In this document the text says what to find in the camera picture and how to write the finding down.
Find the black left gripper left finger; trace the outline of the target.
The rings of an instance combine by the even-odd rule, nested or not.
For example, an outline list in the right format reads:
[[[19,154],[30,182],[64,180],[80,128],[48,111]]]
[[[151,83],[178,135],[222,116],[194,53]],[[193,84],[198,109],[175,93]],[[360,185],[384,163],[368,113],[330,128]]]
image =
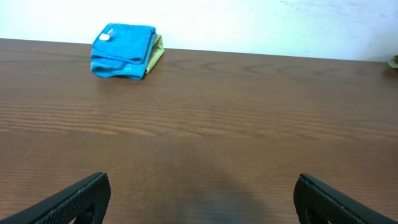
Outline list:
[[[96,172],[45,200],[1,220],[1,224],[102,224],[111,187],[105,172]]]

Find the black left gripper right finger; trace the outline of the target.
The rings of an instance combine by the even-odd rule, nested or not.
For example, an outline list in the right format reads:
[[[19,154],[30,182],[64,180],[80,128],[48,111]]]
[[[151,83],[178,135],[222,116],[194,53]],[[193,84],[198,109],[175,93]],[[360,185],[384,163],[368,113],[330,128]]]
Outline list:
[[[397,224],[309,174],[300,174],[294,205],[301,224]]]

